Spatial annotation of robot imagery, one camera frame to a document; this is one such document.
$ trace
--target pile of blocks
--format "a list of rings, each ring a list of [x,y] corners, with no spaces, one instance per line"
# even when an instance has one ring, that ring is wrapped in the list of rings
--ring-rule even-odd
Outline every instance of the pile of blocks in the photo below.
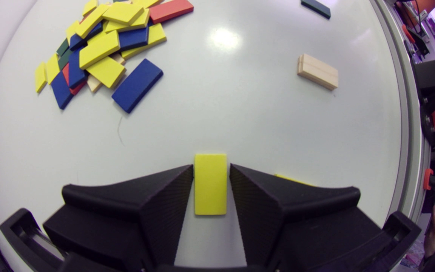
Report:
[[[64,110],[84,85],[96,92],[102,85],[115,90],[112,98],[130,113],[164,74],[144,59],[124,81],[125,61],[167,40],[162,22],[192,12],[188,0],[133,0],[99,5],[90,0],[83,19],[66,31],[67,38],[35,71],[36,92],[46,83]]]

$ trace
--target white tabletop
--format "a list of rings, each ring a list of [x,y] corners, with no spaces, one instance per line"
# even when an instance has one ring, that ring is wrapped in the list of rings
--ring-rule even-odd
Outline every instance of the white tabletop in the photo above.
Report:
[[[86,0],[39,0],[0,63],[0,224],[18,208],[40,224],[65,184],[103,185],[192,164],[196,153],[323,187],[356,186],[380,227],[397,178],[401,118],[389,46],[368,1],[193,0],[164,23],[168,41],[131,58],[164,71],[131,114],[111,91],[85,86],[66,110],[34,91],[34,70],[80,19]],[[339,71],[339,88],[296,75],[307,53]],[[245,265],[231,186],[225,216],[194,215],[189,200],[176,265]],[[0,232],[14,270],[29,268]]]

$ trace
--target metal frame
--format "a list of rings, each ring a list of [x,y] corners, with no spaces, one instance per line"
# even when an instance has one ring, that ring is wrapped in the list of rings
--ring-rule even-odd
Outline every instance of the metal frame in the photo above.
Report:
[[[399,169],[389,215],[400,210],[417,222],[424,203],[424,170],[430,164],[430,145],[425,140],[419,115],[419,100],[412,66],[390,5],[383,0],[370,0],[382,25],[397,75],[401,104],[402,139]]]

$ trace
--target rectangular block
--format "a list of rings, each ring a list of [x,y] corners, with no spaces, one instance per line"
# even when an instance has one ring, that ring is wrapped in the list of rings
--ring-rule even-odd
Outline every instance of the rectangular block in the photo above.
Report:
[[[87,69],[104,57],[119,51],[120,42],[117,31],[101,36],[80,51],[80,68]]]
[[[104,57],[86,70],[107,88],[115,88],[126,71],[122,64],[111,57]]]
[[[103,14],[108,10],[109,6],[99,5],[95,10],[93,10],[75,29],[75,32],[81,38],[86,38],[86,36],[92,31],[92,29],[97,26],[98,23],[103,19]]]
[[[60,56],[60,59],[58,60],[58,67],[60,70],[62,70],[65,65],[68,63],[68,58],[71,55],[72,51],[71,50],[66,50],[65,53]]]
[[[73,95],[69,91],[69,87],[65,81],[65,76],[63,72],[59,72],[55,79],[51,83],[51,88],[53,88],[53,93],[57,99],[58,107],[65,110],[69,101],[73,98]]]
[[[135,19],[135,21],[133,21],[133,23],[131,23],[129,26],[114,21],[107,21],[104,31],[106,33],[109,33],[114,30],[118,32],[123,32],[123,31],[130,31],[133,29],[142,29],[147,26],[149,17],[150,17],[149,9],[144,9],[143,13],[137,19]]]
[[[46,79],[48,80],[48,84],[51,84],[59,72],[60,67],[58,66],[58,55],[55,53],[46,63]]]
[[[122,57],[128,60],[134,55],[137,55],[140,52],[152,48],[158,45],[159,43],[163,43],[164,41],[167,41],[167,37],[165,36],[162,25],[159,23],[153,26],[149,26],[149,38],[148,38],[147,45],[141,46],[139,48],[133,48],[130,50],[122,51]]]
[[[225,215],[228,165],[225,154],[196,154],[194,195],[196,215]]]
[[[187,0],[172,0],[163,4],[151,7],[150,18],[154,24],[192,12],[194,6]]]
[[[98,0],[90,0],[83,7],[83,17],[87,16],[90,12],[96,9],[98,6]]]
[[[330,8],[316,0],[302,0],[302,5],[320,14],[326,19],[330,19],[331,17]]]
[[[78,49],[73,52],[68,59],[68,86],[70,88],[76,88],[82,82],[85,82],[88,76],[85,70],[80,69],[80,52],[82,49]]]
[[[120,50],[130,50],[147,45],[149,28],[135,29],[119,33]]]
[[[68,85],[68,66],[69,64],[65,65],[65,67],[62,69],[63,72],[63,76],[65,77],[65,81],[67,82]],[[83,86],[85,86],[85,81],[80,83],[78,86],[76,86],[75,88],[69,88],[69,91],[71,92],[71,94],[76,95],[82,88]]]
[[[144,59],[117,88],[112,98],[126,113],[131,113],[163,74],[159,67]]]
[[[40,91],[43,90],[46,82],[46,65],[42,62],[35,70],[35,88],[37,93],[40,93]]]
[[[66,35],[67,35],[67,41],[68,44],[70,42],[71,37],[75,34],[76,27],[80,25],[78,21],[74,21],[67,29],[66,29]]]
[[[143,13],[143,7],[122,2],[115,2],[103,14],[103,18],[109,21],[116,21],[121,24],[130,25]]]
[[[119,64],[125,64],[124,58],[119,53],[112,54],[110,57]],[[92,76],[91,74],[88,75],[88,79],[86,79],[86,84],[88,85],[92,93],[98,91],[98,89],[103,85],[102,82],[100,82],[95,76]]]
[[[68,50],[68,47],[68,40],[63,40],[62,45],[60,45],[60,47],[57,49],[57,54],[62,56]]]
[[[300,56],[297,74],[324,86],[330,91],[338,88],[337,69],[307,54]]]
[[[163,1],[164,0],[135,0],[133,3],[135,5],[141,5],[144,8],[150,8],[152,6],[159,5]]]
[[[75,51],[78,48],[82,48],[86,46],[88,40],[95,37],[99,33],[102,33],[102,31],[103,31],[103,24],[102,22],[100,22],[92,29],[92,31],[90,31],[90,33],[84,39],[78,36],[77,34],[74,34],[70,39],[70,45],[69,45],[70,50]]]

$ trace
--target dark green block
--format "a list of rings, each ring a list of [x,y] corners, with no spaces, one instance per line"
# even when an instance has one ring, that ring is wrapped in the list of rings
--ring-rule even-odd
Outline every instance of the dark green block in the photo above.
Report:
[[[61,57],[68,50],[68,40],[65,39],[62,42],[62,45],[57,49],[57,54]]]
[[[65,67],[65,65],[68,63],[68,57],[72,53],[73,52],[68,49],[65,51],[65,53],[63,55],[60,56],[60,59],[58,60],[58,66],[60,67],[60,70],[63,69]]]

